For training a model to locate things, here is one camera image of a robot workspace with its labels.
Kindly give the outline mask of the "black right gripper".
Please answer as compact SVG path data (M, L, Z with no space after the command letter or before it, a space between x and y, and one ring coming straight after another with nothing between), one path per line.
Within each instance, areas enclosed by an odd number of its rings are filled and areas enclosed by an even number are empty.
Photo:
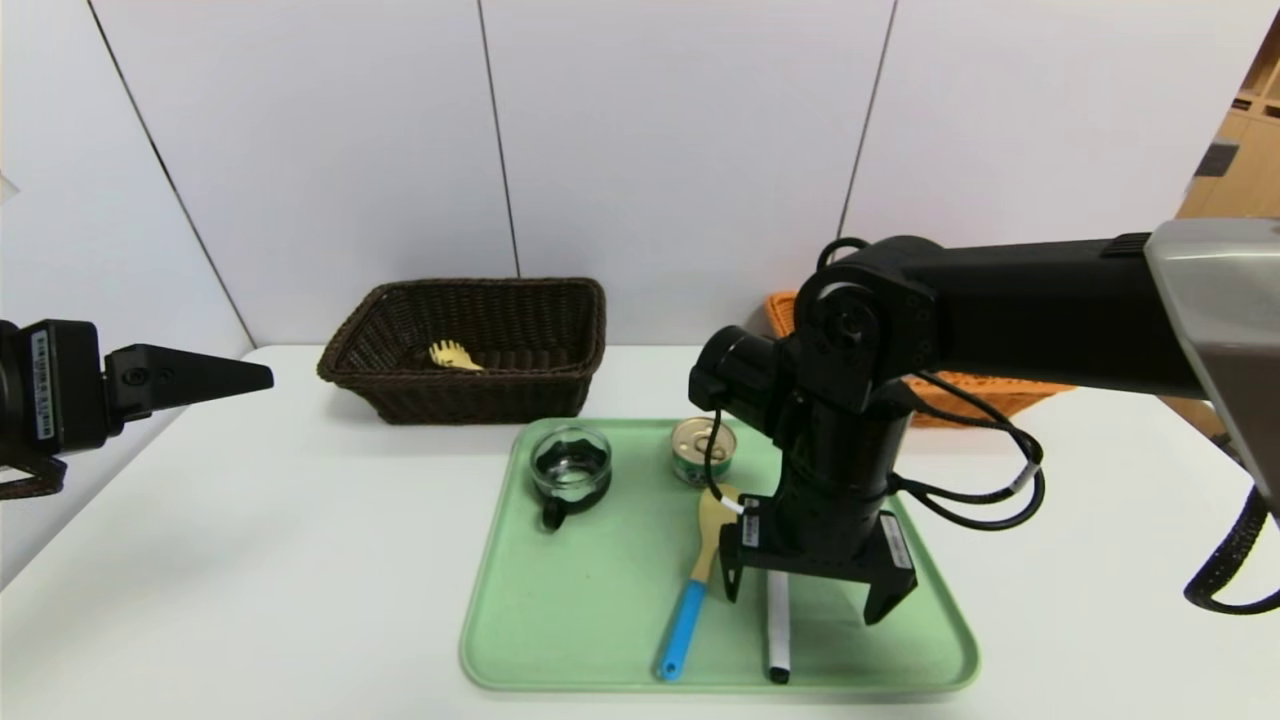
M772 428L782 452L771 496L745 495L746 512L719 529L724 597L736 603L744 568L868 585L863 619L883 621L918 587L881 514L911 410L901 400L849 413L795 398Z

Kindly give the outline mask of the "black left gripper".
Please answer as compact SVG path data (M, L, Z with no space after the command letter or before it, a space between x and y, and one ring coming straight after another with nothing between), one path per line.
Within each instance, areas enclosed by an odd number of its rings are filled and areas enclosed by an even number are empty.
M3 465L100 448L108 418L123 425L274 384L269 366L155 345L110 352L104 384L95 324L47 319L19 328L4 320Z

